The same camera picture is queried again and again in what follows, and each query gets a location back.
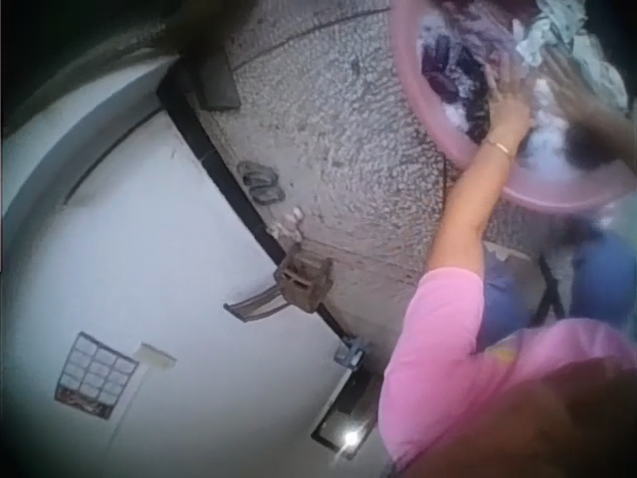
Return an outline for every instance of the white cloth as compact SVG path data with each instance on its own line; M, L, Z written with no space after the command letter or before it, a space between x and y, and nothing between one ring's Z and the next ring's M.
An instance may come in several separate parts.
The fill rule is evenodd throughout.
M585 0L537 0L541 13L516 49L538 67L541 48L552 45L572 55L593 90L610 106L628 111L628 94L619 72L605 61L599 41L586 32Z

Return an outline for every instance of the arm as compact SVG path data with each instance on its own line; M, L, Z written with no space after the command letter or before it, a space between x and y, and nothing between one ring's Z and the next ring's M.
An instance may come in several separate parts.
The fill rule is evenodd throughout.
M430 271L458 267L483 276L482 237L509 179L513 158L531 126L531 84L522 81L517 66L502 61L499 85L489 69L487 78L492 128L449 195L427 264Z
M616 157L637 172L635 124L595 95L572 60L554 49L547 49L543 59L552 92L564 117L596 135Z
M620 112L599 105L584 123L593 134L605 140L617 157L637 172L635 124Z

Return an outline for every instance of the tiled floor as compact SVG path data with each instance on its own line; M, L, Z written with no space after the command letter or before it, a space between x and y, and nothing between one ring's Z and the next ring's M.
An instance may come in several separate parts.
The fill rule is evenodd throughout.
M388 1L261 1L228 44L242 100L199 112L235 172L272 166L299 206L306 247L332 257L335 316L371 342L382 367L442 209L443 157L409 110L392 64ZM488 238L536 252L545 217L501 204Z

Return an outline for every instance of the leg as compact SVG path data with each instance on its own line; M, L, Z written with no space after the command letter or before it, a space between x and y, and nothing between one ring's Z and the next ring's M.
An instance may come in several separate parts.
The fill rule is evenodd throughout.
M481 352L531 321L520 288L507 265L490 252L485 252L485 311L476 339Z
M573 269L571 316L626 326L637 294L635 251L613 232L598 233L577 246Z

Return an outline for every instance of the bracelet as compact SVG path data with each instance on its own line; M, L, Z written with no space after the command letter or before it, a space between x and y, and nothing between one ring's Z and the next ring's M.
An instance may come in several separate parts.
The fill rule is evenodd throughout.
M501 144L500 142L491 141L488 137L485 137L485 143L488 144L489 146L496 147L501 152L503 152L507 156L511 164L513 164L514 161L516 160L516 156L513 153L511 153L509 149L503 144Z

